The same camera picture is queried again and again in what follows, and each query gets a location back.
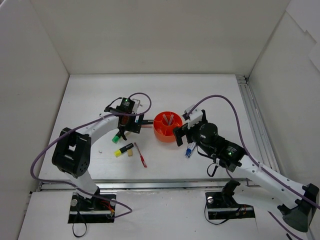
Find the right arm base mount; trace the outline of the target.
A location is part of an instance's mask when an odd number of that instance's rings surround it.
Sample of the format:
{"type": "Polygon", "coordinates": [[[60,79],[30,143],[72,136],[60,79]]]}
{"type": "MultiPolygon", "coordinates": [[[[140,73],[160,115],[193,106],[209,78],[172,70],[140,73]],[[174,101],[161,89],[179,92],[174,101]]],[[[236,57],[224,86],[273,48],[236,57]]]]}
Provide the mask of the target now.
{"type": "Polygon", "coordinates": [[[222,225],[230,220],[254,219],[256,217],[253,206],[237,203],[233,196],[236,187],[241,184],[230,180],[221,191],[205,193],[204,218],[215,226],[222,225]]]}

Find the slim pink orange marker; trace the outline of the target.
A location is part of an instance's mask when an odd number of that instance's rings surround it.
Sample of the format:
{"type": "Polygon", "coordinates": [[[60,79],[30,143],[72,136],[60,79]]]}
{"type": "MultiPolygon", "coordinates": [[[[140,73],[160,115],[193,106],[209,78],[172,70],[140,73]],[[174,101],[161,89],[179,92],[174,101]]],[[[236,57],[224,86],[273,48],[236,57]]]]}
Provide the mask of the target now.
{"type": "Polygon", "coordinates": [[[142,125],[141,128],[148,128],[148,129],[153,129],[153,125],[149,124],[149,125],[142,125]]]}

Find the clear bottle blue cap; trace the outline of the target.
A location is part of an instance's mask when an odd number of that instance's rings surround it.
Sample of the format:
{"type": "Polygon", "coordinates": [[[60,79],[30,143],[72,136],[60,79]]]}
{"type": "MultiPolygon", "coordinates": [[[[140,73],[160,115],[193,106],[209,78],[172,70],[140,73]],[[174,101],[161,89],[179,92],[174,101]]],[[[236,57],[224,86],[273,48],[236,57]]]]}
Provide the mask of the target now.
{"type": "Polygon", "coordinates": [[[191,155],[192,155],[192,153],[193,153],[196,145],[197,145],[197,144],[196,144],[195,142],[192,142],[192,143],[189,143],[189,144],[188,144],[188,146],[187,146],[187,148],[186,148],[186,152],[185,152],[185,156],[186,156],[187,158],[190,158],[190,157],[191,157],[191,155]]]}

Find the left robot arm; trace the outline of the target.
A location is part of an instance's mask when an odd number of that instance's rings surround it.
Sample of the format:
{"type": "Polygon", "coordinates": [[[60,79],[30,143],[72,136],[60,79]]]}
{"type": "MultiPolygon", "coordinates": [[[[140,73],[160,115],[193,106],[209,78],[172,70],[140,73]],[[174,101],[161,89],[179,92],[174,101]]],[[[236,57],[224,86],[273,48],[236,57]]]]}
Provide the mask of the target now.
{"type": "Polygon", "coordinates": [[[139,134],[144,119],[138,113],[141,101],[136,98],[121,97],[116,107],[109,104],[96,121],[74,130],[64,128],[59,135],[51,162],[67,175],[70,183],[77,188],[77,200],[89,210],[100,207],[100,189],[90,173],[91,147],[107,133],[117,130],[117,135],[127,140],[126,133],[139,134]]]}

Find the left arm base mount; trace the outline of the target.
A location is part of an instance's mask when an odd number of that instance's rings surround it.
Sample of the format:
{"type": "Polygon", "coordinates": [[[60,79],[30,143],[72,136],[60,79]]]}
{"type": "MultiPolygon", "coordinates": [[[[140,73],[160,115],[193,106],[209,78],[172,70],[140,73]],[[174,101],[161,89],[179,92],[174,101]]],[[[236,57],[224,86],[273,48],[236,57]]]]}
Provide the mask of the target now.
{"type": "Polygon", "coordinates": [[[86,235],[89,224],[113,223],[115,210],[115,204],[110,201],[73,193],[67,223],[71,224],[73,236],[79,239],[86,235]]]}

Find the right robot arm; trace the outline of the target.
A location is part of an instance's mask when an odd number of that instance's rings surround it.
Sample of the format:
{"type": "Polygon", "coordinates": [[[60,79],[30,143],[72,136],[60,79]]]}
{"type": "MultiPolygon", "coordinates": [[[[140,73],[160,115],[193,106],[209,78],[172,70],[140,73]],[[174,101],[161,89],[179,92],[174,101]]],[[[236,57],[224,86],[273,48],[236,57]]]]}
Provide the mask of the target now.
{"type": "Polygon", "coordinates": [[[186,137],[188,143],[195,143],[197,150],[202,150],[199,155],[212,160],[216,168],[249,179],[268,192],[256,194],[238,181],[230,180],[221,192],[225,205],[237,203],[261,207],[280,214],[296,231],[308,232],[319,207],[320,189],[316,185],[304,185],[281,175],[252,157],[244,147],[219,136],[218,127],[208,122],[204,110],[186,109],[182,116],[187,122],[173,129],[178,146],[186,137]]]}

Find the clear green pen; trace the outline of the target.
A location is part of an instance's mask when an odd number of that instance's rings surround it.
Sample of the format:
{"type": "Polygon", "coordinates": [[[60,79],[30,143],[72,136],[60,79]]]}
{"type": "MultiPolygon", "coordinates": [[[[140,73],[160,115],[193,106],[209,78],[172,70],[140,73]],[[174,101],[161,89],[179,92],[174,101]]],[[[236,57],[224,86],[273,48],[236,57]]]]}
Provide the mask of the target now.
{"type": "Polygon", "coordinates": [[[169,120],[168,120],[167,116],[165,114],[163,114],[162,116],[163,116],[163,119],[166,122],[166,124],[169,125],[169,120]]]}

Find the green cap black highlighter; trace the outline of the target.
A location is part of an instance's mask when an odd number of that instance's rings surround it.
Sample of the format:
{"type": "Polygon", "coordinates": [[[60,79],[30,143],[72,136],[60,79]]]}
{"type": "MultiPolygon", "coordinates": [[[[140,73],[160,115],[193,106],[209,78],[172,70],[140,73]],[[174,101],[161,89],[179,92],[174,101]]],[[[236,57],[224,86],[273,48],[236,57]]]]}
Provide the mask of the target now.
{"type": "Polygon", "coordinates": [[[114,137],[112,138],[112,142],[117,144],[119,142],[119,140],[121,139],[122,135],[120,133],[117,133],[114,135],[114,137]]]}

